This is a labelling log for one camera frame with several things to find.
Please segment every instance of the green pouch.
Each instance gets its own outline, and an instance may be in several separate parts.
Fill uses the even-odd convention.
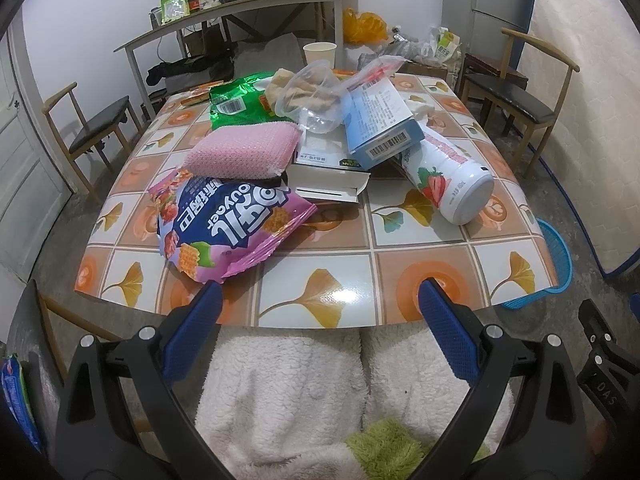
[[[214,86],[209,91],[211,126],[239,126],[261,124],[271,121],[287,121],[278,117],[254,83],[273,75],[273,72],[258,72],[235,79],[225,85]]]

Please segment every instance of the silver screw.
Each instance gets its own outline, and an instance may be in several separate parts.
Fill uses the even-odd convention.
[[[144,341],[148,341],[156,335],[156,329],[152,326],[143,326],[138,332],[138,337]]]
[[[82,336],[82,339],[80,340],[80,346],[88,348],[92,344],[94,344],[94,336],[92,336],[91,334]]]
[[[546,341],[551,346],[560,346],[560,344],[562,343],[562,340],[556,334],[549,334],[548,336],[546,336]]]
[[[500,339],[502,337],[502,334],[504,334],[504,332],[497,325],[489,325],[486,328],[486,334],[492,339]]]

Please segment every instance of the yellow plastic bag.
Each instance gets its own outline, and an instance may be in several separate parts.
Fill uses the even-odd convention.
[[[357,15],[353,9],[342,14],[344,41],[351,44],[377,43],[388,38],[385,20],[373,12]]]

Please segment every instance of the refrigerator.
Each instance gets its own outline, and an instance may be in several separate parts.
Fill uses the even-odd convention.
[[[500,59],[506,44],[501,27],[528,32],[535,0],[442,0],[442,26],[460,36],[463,54]],[[513,45],[510,66],[516,68],[523,44]]]

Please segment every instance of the yogurt bottle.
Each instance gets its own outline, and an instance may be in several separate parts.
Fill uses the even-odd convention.
[[[400,154],[407,178],[455,225],[471,221],[494,192],[489,168],[463,155],[448,139],[420,122],[424,140]]]

